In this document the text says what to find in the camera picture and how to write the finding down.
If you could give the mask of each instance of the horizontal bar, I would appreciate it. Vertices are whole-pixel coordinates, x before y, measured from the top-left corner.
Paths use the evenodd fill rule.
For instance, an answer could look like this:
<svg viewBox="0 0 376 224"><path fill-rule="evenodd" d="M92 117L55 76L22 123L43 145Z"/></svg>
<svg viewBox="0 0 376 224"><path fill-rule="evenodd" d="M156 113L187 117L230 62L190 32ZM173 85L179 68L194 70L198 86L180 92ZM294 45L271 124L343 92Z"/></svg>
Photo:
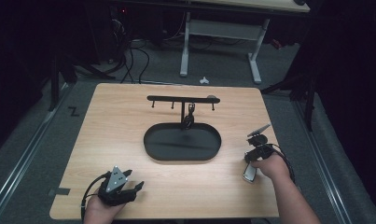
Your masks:
<svg viewBox="0 0 376 224"><path fill-rule="evenodd" d="M182 97L182 96L156 96L148 95L148 101L165 101L165 102L188 102L197 104L218 104L220 102L219 98L207 97L207 98L197 98L197 97Z"/></svg>

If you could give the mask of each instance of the small white object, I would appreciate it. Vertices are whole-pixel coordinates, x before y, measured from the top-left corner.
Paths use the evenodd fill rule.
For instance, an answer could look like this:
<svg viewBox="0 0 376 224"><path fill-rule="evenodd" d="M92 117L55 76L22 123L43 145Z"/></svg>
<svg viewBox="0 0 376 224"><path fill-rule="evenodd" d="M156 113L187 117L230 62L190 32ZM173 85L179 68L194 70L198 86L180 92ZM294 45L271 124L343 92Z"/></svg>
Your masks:
<svg viewBox="0 0 376 224"><path fill-rule="evenodd" d="M208 83L210 83L210 81L208 81L207 78L203 77L203 78L200 80L200 83L201 83L201 84L208 84Z"/></svg>

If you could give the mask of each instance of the desk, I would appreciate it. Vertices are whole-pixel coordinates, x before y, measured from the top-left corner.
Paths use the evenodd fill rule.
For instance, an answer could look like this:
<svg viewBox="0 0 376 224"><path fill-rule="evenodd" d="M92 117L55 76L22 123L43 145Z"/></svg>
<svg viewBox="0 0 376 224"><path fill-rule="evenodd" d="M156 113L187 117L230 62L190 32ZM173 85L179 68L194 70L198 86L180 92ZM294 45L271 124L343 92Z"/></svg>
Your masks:
<svg viewBox="0 0 376 224"><path fill-rule="evenodd" d="M217 155L209 161L151 159L143 142L146 130L156 123L179 122L180 104L171 109L171 103L156 102L152 108L148 95L219 98L214 111L202 104L195 109L195 122L208 123L221 135ZM260 91L254 88L100 84L60 184L70 192L56 195L50 216L80 219L89 184L117 165L121 171L132 169L132 185L145 181L118 219L278 217L270 179L260 171L254 184L242 178L244 153L252 149L246 136L269 121ZM263 134L277 144L272 127Z"/></svg>
<svg viewBox="0 0 376 224"><path fill-rule="evenodd" d="M193 3L211 3L231 7L253 7L268 10L281 10L290 12L309 12L307 5L299 6L293 0L191 0ZM181 77L188 75L188 46L190 35L209 35L216 37L235 38L242 40L256 41L256 45L248 53L248 61L251 67L252 76L256 84L261 83L257 65L257 56L263 38L266 34L270 19L264 20L261 25L246 25L228 22L191 20L190 13L187 13L185 24L185 43L182 51Z"/></svg>

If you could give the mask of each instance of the person's right hand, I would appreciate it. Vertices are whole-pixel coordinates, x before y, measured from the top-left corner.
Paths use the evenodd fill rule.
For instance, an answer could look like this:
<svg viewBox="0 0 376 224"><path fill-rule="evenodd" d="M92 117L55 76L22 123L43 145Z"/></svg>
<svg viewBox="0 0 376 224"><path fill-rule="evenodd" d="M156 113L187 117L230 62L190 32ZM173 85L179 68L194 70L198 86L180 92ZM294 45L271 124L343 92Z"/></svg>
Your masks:
<svg viewBox="0 0 376 224"><path fill-rule="evenodd" d="M262 161L251 161L251 165L273 180L274 178L286 176L289 178L289 170L283 160L277 153Z"/></svg>

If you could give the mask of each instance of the metal rail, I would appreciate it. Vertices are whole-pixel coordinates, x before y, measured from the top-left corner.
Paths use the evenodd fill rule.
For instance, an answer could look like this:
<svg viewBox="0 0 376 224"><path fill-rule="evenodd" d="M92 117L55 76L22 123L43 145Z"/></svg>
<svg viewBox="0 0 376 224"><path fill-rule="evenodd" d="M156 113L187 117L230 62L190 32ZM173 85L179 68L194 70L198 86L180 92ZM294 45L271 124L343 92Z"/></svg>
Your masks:
<svg viewBox="0 0 376 224"><path fill-rule="evenodd" d="M325 190L327 191L327 196L329 197L333 209L335 210L336 217L339 220L339 223L350 224L352 223L352 221L346 207L344 206L344 202L342 201L339 189L333 181L332 175L330 174L324 158L322 157L321 150L316 142L315 136L308 130L307 125L304 122L303 108L298 101L292 101L291 103L299 116L301 127L304 129L306 137L311 145L315 165L317 167L319 175L321 176L322 182L324 183Z"/></svg>
<svg viewBox="0 0 376 224"><path fill-rule="evenodd" d="M70 92L72 89L71 84L64 84L62 86L62 97L59 103L48 112L46 115L44 121L39 125L39 127L36 129L33 137L30 140L30 143L24 150L23 154L21 155L21 158L17 162L16 166L14 167L13 171L10 173L9 177L7 178L7 181L5 182L4 186L0 190L0 216L2 215L2 212L4 211L5 207L7 206L7 203L9 199L12 197L15 189L19 185L20 181L24 177L25 172L27 171L28 167L30 166L32 160L34 159L34 156L36 152L38 151L38 145L41 142L46 130L48 129L52 119L54 118L54 115L56 114L58 108L60 107L60 104L65 99L66 95Z"/></svg>

